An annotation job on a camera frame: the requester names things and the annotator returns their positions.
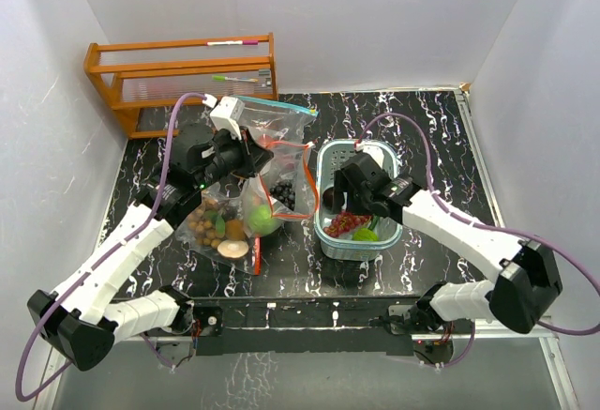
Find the light blue plastic basket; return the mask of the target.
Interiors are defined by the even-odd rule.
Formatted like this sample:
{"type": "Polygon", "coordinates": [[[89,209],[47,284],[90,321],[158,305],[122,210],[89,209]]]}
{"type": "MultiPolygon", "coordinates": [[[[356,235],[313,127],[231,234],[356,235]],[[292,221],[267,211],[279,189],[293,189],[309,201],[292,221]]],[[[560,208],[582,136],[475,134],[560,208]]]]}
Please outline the light blue plastic basket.
{"type": "Polygon", "coordinates": [[[338,216],[326,208],[323,194],[333,187],[335,171],[354,154],[355,140],[333,140],[323,144],[317,158],[316,187],[321,198],[314,214],[314,231],[326,257],[343,261],[368,262],[393,247],[402,235],[402,227],[393,220],[369,220],[353,229],[342,227],[330,236],[328,228],[338,216]]]}

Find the red grape bunch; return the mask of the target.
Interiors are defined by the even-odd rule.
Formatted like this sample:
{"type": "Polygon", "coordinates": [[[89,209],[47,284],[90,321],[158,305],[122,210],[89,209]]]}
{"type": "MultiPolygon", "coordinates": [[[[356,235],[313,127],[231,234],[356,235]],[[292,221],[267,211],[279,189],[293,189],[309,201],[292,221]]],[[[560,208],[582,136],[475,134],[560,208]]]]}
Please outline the red grape bunch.
{"type": "Polygon", "coordinates": [[[329,224],[323,228],[323,231],[330,237],[339,238],[354,230],[366,227],[370,220],[370,216],[356,216],[349,212],[342,212],[337,214],[329,224]]]}

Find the green cucumber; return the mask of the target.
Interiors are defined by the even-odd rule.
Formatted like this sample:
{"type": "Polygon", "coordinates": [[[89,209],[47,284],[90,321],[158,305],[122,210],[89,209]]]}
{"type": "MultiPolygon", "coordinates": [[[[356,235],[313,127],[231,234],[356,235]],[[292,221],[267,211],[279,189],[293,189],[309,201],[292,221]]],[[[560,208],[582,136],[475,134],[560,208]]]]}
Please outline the green cucumber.
{"type": "Polygon", "coordinates": [[[379,220],[380,220],[380,217],[379,217],[379,216],[374,216],[374,217],[371,219],[371,222],[370,222],[370,224],[369,224],[369,226],[368,226],[368,229],[369,229],[370,231],[374,231],[374,230],[375,230],[375,228],[376,228],[376,227],[377,227],[377,225],[378,225],[378,222],[379,222],[379,220]]]}

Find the orange-zipper clear bag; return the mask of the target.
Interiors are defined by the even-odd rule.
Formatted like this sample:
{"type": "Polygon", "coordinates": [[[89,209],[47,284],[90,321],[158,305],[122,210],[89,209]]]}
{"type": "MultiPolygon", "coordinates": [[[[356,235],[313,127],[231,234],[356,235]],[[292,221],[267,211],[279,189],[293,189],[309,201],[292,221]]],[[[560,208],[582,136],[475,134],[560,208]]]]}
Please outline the orange-zipper clear bag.
{"type": "Polygon", "coordinates": [[[202,193],[202,202],[176,229],[176,238],[202,257],[251,276],[261,272],[261,245],[245,231],[241,189],[215,184],[202,193]]]}
{"type": "Polygon", "coordinates": [[[312,142],[272,141],[266,145],[273,158],[242,189],[243,223],[248,235],[271,235],[286,222],[315,215],[319,193],[308,167],[313,147],[312,142]]]}

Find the green lime fruit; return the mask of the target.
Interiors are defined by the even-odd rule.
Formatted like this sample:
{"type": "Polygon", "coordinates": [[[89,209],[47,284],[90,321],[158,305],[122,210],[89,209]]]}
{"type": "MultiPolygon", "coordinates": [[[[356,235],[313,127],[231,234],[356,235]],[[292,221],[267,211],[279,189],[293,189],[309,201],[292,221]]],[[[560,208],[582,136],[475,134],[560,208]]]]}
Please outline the green lime fruit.
{"type": "Polygon", "coordinates": [[[352,234],[352,240],[356,242],[377,242],[379,240],[378,235],[374,231],[370,231],[368,228],[360,228],[352,234]]]}

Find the dark grape bunch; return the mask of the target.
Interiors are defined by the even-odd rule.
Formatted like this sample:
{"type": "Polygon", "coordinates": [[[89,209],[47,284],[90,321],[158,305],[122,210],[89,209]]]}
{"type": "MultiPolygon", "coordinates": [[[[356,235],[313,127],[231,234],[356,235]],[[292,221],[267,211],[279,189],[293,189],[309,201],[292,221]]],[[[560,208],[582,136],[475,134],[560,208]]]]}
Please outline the dark grape bunch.
{"type": "Polygon", "coordinates": [[[269,189],[270,195],[290,210],[295,209],[294,185],[289,180],[278,181],[269,189]]]}

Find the red apple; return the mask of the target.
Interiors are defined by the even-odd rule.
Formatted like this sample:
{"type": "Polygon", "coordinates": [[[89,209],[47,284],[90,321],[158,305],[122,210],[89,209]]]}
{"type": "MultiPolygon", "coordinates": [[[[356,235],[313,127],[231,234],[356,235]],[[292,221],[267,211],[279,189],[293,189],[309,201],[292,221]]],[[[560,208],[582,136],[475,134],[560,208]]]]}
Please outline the red apple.
{"type": "Polygon", "coordinates": [[[261,147],[267,147],[268,145],[270,145],[273,142],[273,139],[266,135],[266,134],[262,134],[257,143],[261,146],[261,147]]]}

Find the longan bunch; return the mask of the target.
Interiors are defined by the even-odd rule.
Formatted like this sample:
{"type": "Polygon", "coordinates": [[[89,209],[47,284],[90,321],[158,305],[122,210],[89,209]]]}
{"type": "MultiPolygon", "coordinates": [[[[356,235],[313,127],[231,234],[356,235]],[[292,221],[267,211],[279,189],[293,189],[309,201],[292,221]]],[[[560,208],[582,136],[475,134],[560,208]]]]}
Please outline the longan bunch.
{"type": "Polygon", "coordinates": [[[218,201],[203,201],[187,217],[187,227],[199,245],[216,250],[225,237],[225,220],[218,201]]]}

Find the blue-zipper clear bag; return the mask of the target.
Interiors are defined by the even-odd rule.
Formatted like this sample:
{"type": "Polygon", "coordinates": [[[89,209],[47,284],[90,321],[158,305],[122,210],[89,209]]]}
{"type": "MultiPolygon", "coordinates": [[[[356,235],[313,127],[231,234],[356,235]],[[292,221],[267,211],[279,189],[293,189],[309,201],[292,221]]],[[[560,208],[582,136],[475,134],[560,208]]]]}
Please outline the blue-zipper clear bag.
{"type": "Polygon", "coordinates": [[[307,108],[288,102],[270,99],[235,96],[244,102],[245,108],[238,123],[249,129],[257,142],[262,134],[275,141],[301,144],[305,127],[312,124],[318,116],[314,108],[307,108]]]}

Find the orange fruit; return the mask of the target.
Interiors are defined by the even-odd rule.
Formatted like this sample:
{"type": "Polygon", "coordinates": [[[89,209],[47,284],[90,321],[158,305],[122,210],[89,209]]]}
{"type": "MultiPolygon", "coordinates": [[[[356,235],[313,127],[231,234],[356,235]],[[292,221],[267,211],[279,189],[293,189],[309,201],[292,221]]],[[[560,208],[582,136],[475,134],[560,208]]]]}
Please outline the orange fruit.
{"type": "Polygon", "coordinates": [[[244,223],[241,220],[226,221],[225,236],[231,241],[244,241],[247,238],[244,230],[244,223]]]}

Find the white round bun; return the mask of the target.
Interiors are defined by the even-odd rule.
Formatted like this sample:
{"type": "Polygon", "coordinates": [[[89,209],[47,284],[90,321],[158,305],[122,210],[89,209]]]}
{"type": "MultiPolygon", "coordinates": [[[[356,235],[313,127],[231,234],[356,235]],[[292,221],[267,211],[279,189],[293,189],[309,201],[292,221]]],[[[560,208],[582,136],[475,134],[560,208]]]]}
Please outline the white round bun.
{"type": "Polygon", "coordinates": [[[249,245],[246,241],[223,240],[217,246],[217,252],[227,259],[240,259],[249,251],[249,245]]]}

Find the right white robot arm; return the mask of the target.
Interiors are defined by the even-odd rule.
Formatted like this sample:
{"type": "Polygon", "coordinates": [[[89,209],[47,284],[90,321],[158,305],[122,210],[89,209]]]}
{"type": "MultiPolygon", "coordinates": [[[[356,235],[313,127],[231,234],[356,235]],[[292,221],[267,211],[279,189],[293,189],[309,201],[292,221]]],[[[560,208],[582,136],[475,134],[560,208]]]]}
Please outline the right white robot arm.
{"type": "Polygon", "coordinates": [[[552,250],[533,240],[481,228],[408,175],[391,177],[368,153],[346,160],[334,173],[335,209],[390,219],[435,239],[475,266],[477,282],[439,283],[400,320],[437,332],[459,319],[497,320],[527,334],[562,292],[552,250]]]}

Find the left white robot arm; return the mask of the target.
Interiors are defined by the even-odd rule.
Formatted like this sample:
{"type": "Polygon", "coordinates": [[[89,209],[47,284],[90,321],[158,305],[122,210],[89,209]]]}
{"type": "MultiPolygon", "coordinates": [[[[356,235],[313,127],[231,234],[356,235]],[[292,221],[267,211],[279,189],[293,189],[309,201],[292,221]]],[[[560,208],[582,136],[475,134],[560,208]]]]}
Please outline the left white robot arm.
{"type": "Polygon", "coordinates": [[[228,175],[251,178],[273,157],[247,128],[238,135],[220,129],[168,139],[163,161],[113,232],[68,279],[49,293],[38,290],[29,298],[27,308],[41,338],[85,372],[132,336],[152,329],[189,331],[191,300],[170,285],[119,304],[113,298],[201,204],[207,188],[228,175]]]}

